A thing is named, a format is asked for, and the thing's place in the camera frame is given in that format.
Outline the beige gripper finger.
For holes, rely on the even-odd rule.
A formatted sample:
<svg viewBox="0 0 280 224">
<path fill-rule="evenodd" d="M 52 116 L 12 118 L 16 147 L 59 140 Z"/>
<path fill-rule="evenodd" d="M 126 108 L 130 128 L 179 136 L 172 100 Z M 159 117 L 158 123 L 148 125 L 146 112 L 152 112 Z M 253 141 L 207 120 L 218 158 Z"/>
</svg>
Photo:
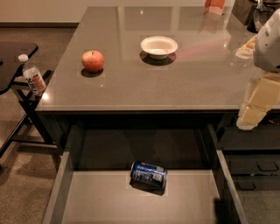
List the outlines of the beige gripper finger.
<svg viewBox="0 0 280 224">
<path fill-rule="evenodd" d="M 245 90 L 236 126 L 240 130 L 252 130 L 279 102 L 279 74 L 262 73 L 260 76 L 251 78 Z"/>
</svg>

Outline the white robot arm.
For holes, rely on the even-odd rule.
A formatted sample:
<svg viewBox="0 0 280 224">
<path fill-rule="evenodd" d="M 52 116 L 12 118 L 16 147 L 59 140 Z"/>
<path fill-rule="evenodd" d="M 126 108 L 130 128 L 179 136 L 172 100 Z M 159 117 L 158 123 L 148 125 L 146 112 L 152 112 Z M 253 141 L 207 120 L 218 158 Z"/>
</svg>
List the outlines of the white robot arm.
<svg viewBox="0 0 280 224">
<path fill-rule="evenodd" d="M 262 71 L 252 76 L 245 90 L 236 126 L 252 130 L 280 102 L 280 9 L 276 10 L 256 36 L 253 62 Z"/>
</svg>

